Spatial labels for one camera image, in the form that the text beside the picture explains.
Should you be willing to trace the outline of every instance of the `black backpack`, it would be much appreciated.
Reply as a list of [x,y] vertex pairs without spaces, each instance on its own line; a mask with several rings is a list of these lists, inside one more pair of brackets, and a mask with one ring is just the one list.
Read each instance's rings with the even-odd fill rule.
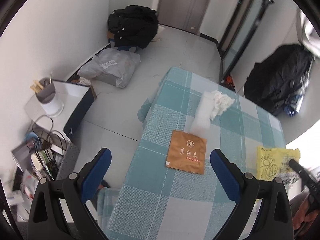
[[301,88],[312,53],[299,44],[282,45],[261,63],[255,63],[244,84],[244,96],[273,115]]

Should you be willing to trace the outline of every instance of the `wooden chopsticks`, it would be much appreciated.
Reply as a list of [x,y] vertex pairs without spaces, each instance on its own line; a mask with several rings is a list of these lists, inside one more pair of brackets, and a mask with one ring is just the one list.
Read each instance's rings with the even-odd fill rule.
[[44,86],[38,80],[34,80],[33,82],[34,84],[30,86],[30,89],[33,90],[36,94],[44,89]]

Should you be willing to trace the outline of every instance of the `door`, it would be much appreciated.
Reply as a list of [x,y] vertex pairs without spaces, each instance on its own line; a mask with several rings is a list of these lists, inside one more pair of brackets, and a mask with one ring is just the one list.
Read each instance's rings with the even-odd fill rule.
[[209,0],[160,0],[159,23],[197,33]]
[[222,57],[223,68],[220,71],[220,81],[231,73],[271,3],[273,3],[273,0],[253,0],[243,24],[235,33],[232,43]]

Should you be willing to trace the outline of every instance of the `white tissue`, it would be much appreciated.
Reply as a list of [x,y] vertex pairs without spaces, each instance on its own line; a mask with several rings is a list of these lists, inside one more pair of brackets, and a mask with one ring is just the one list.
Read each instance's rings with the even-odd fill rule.
[[216,115],[222,115],[222,113],[225,112],[235,100],[217,90],[212,91],[211,94],[214,95],[214,108],[210,115],[210,119],[213,120]]
[[206,133],[210,128],[210,119],[213,120],[216,115],[221,115],[234,101],[219,91],[211,93],[205,91],[201,96],[189,133],[206,138]]

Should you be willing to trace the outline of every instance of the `yellow snack packet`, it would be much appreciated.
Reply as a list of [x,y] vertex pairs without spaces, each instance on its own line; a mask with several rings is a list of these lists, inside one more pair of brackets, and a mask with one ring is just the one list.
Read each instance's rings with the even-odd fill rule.
[[257,179],[272,181],[274,177],[280,177],[285,185],[293,184],[298,175],[288,165],[291,159],[299,162],[299,149],[258,147]]

